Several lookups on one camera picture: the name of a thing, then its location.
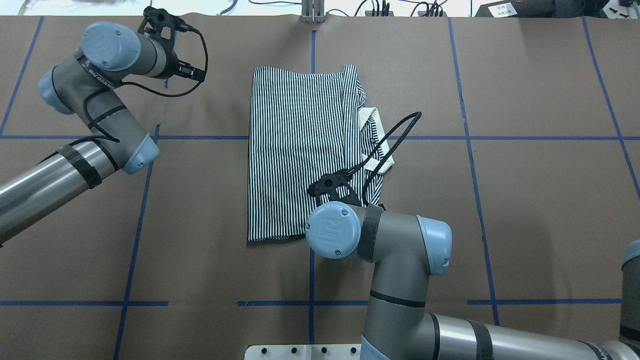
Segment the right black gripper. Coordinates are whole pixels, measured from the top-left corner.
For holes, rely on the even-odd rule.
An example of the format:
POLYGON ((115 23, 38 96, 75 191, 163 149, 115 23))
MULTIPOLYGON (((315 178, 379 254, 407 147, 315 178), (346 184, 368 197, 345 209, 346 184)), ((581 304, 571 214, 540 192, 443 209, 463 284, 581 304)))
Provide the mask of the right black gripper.
POLYGON ((326 173, 307 187, 307 195, 315 199, 318 207, 322 205, 322 196, 324 195, 327 195, 329 202, 341 202, 361 207, 362 201, 349 183, 352 178, 353 175, 347 170, 326 173))

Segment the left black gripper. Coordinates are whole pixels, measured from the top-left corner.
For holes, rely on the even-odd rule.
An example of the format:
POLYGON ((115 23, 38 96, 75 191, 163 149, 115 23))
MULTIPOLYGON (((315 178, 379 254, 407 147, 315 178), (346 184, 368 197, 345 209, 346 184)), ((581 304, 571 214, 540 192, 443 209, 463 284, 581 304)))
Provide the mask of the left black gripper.
MULTIPOLYGON (((176 34, 178 32, 192 32, 192 30, 194 28, 181 17, 170 14, 163 8, 147 6, 142 11, 142 22, 137 29, 137 33, 156 41, 170 55, 175 51, 176 34)), ((207 67, 200 69, 183 60, 176 60, 173 66, 173 74, 203 83, 206 79, 207 67)))

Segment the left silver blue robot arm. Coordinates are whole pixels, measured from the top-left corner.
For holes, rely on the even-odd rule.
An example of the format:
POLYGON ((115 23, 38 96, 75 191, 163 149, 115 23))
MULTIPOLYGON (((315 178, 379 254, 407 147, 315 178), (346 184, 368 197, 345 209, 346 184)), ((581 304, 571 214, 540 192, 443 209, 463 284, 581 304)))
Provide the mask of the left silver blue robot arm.
POLYGON ((6 243, 105 178, 134 174, 160 150, 116 89, 128 76, 167 80, 172 76, 205 82, 208 68, 180 60, 176 34, 204 35, 180 16, 152 6, 137 30, 98 21, 83 33, 81 45, 38 82, 42 100, 60 114, 76 115, 90 131, 48 155, 1 187, 0 240, 6 243))

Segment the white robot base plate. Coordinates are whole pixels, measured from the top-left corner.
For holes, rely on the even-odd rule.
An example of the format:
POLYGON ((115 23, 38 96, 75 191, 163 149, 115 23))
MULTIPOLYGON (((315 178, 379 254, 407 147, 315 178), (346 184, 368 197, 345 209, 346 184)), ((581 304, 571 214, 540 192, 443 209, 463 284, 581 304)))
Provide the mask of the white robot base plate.
POLYGON ((360 344, 261 344, 252 345, 245 360, 359 360, 360 344))

